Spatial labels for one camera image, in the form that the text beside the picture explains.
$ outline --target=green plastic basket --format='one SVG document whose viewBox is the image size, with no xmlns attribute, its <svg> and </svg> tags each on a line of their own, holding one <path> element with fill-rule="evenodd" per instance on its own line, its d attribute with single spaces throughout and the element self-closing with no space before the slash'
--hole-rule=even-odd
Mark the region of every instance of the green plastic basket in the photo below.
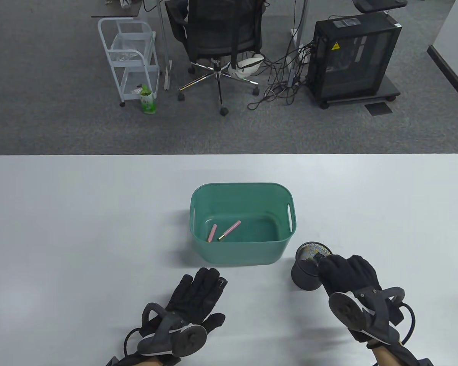
<svg viewBox="0 0 458 366">
<path fill-rule="evenodd" d="M 219 241 L 238 220 L 241 224 Z M 213 241 L 207 242 L 213 224 L 217 224 L 217 231 Z M 196 251 L 209 263 L 274 263 L 296 228 L 292 195 L 276 183 L 213 183 L 192 195 L 190 231 Z"/>
</svg>

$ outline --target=pink pencil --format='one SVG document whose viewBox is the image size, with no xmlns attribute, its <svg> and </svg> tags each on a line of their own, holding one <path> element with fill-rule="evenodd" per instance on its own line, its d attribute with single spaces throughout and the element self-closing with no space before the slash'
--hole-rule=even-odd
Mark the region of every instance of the pink pencil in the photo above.
<svg viewBox="0 0 458 366">
<path fill-rule="evenodd" d="M 208 234 L 207 242 L 212 242 L 212 239 L 214 238 L 216 229 L 217 229 L 217 224 L 212 225 L 212 230 L 210 230 L 210 234 Z"/>
<path fill-rule="evenodd" d="M 236 221 L 236 223 L 231 226 L 229 229 L 227 229 L 224 234 L 221 235 L 221 237 L 219 238 L 219 241 L 221 241 L 222 239 L 224 239 L 225 237 L 227 237 L 227 235 L 229 235 L 234 229 L 236 229 L 236 227 L 238 227 L 239 225 L 241 224 L 241 221 L 238 220 Z"/>
</svg>

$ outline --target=basket handle hole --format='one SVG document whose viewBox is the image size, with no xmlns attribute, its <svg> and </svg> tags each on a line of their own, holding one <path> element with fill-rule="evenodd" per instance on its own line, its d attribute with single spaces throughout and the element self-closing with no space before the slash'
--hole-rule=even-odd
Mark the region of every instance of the basket handle hole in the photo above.
<svg viewBox="0 0 458 366">
<path fill-rule="evenodd" d="M 287 213 L 289 215 L 289 227 L 290 227 L 290 232 L 294 230 L 294 223 L 292 222 L 292 211 L 290 210 L 290 205 L 287 204 Z"/>
</svg>

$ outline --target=green bottle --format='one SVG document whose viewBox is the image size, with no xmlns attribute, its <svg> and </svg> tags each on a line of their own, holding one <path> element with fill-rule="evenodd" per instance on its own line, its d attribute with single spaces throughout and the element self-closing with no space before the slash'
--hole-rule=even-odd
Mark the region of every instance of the green bottle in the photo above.
<svg viewBox="0 0 458 366">
<path fill-rule="evenodd" d="M 154 103 L 153 93 L 147 88 L 146 85 L 142 86 L 142 90 L 139 93 L 140 95 L 140 104 L 142 106 L 142 111 L 145 114 L 155 114 L 156 113 L 156 103 Z"/>
</svg>

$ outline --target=black mesh pen holder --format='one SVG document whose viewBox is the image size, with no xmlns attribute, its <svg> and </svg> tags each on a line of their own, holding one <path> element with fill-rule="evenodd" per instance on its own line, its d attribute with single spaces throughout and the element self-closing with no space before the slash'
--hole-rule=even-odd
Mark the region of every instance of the black mesh pen holder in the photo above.
<svg viewBox="0 0 458 366">
<path fill-rule="evenodd" d="M 318 277 L 319 259 L 331 255 L 331 250 L 319 242 L 306 242 L 295 253 L 292 281 L 305 291 L 314 291 L 322 284 Z"/>
</svg>

